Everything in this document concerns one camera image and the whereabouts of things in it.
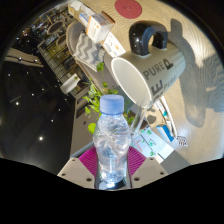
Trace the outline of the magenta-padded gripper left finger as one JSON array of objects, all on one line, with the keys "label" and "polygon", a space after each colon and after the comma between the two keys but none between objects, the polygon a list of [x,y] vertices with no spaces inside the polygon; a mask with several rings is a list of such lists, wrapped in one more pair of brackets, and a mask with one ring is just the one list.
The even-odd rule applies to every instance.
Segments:
[{"label": "magenta-padded gripper left finger", "polygon": [[79,158],[71,157],[58,176],[84,188],[94,189],[98,171],[96,148],[88,149]]}]

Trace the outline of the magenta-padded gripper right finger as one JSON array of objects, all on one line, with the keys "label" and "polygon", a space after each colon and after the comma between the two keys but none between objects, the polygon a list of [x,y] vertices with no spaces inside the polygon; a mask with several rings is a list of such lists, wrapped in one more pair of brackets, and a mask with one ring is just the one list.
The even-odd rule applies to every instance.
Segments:
[{"label": "magenta-padded gripper right finger", "polygon": [[129,147],[126,177],[128,189],[143,187],[167,175],[155,157],[145,157],[137,149]]}]

